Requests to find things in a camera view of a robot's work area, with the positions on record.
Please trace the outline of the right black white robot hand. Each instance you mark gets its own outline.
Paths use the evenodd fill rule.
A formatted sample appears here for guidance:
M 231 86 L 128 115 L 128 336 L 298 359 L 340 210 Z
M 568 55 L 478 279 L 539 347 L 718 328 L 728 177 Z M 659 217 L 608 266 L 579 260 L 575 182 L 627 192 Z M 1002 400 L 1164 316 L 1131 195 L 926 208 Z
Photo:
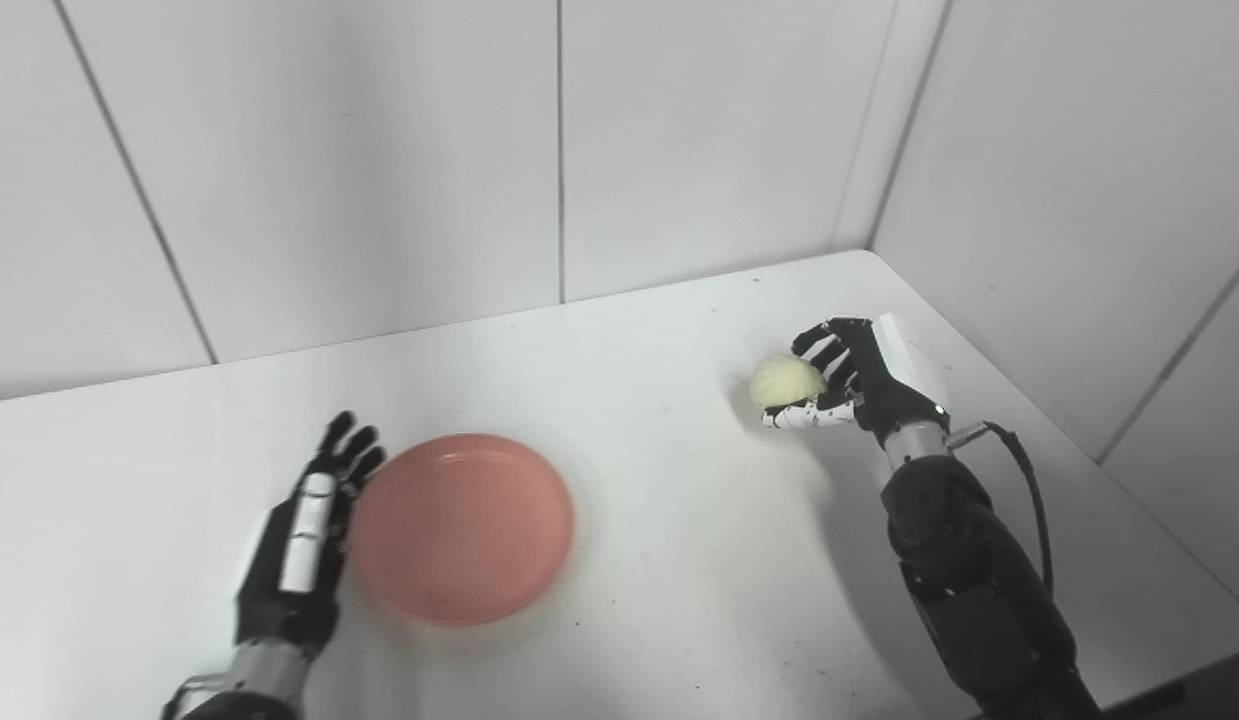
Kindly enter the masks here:
M 952 432 L 938 364 L 909 337 L 898 315 L 831 316 L 797 335 L 790 356 L 807 361 L 826 388 L 815 397 L 764 406 L 764 428 L 808 429 L 852 421 L 881 449 L 911 425 L 935 428 L 942 436 Z

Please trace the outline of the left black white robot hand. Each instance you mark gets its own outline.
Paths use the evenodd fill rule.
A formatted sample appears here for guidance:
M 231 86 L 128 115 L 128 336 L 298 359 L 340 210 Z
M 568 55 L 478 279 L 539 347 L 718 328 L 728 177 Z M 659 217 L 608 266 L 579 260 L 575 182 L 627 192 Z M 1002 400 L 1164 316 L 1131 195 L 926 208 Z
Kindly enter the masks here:
M 326 425 L 290 494 L 266 516 L 235 596 L 235 644 L 273 638 L 313 657 L 335 637 L 351 516 L 385 461 L 377 429 L 353 413 Z

